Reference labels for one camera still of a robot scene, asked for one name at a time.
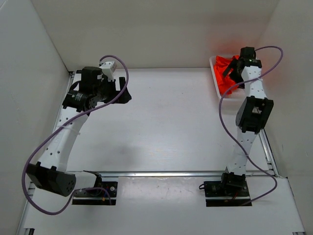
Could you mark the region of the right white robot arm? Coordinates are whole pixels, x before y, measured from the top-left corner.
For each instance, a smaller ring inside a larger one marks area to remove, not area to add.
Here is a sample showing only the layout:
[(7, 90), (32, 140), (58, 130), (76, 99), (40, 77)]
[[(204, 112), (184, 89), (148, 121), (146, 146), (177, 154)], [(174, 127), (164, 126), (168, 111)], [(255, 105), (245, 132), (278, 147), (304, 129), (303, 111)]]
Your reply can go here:
[(262, 63), (257, 59), (254, 47), (241, 48), (239, 58), (233, 60), (223, 74), (229, 70), (232, 70), (230, 78), (244, 89), (246, 97), (236, 114), (237, 137), (233, 156), (220, 182), (220, 191), (227, 196), (245, 187), (247, 155), (273, 109), (273, 100), (267, 98), (260, 78)]

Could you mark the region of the orange shorts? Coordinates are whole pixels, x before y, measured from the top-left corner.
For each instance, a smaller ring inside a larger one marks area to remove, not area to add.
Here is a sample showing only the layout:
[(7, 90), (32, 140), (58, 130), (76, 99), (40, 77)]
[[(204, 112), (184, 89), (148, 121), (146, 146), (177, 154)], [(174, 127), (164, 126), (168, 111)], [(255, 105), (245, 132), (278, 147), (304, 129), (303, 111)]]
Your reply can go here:
[(216, 56), (215, 58), (216, 62), (213, 66), (213, 69), (220, 95), (223, 95), (228, 88), (236, 84), (236, 82), (233, 81), (229, 76), (233, 69), (231, 69), (227, 75), (223, 75), (223, 72), (227, 69), (233, 59), (239, 59), (239, 55), (234, 55), (232, 58), (226, 58), (222, 56)]

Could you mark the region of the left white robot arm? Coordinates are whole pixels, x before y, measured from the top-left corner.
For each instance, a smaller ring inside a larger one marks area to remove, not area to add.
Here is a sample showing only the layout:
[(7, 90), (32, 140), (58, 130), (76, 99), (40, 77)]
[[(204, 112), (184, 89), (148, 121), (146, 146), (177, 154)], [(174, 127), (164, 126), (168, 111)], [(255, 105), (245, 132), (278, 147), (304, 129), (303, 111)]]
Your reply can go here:
[(44, 148), (36, 163), (27, 160), (23, 176), (28, 176), (39, 189), (67, 197), (77, 188), (92, 195), (102, 192), (102, 183), (95, 172), (68, 173), (71, 150), (90, 114), (110, 104), (126, 104), (132, 97), (127, 85), (129, 74), (114, 78), (112, 64), (84, 67), (80, 80), (74, 82), (62, 103), (59, 125), (37, 149)]

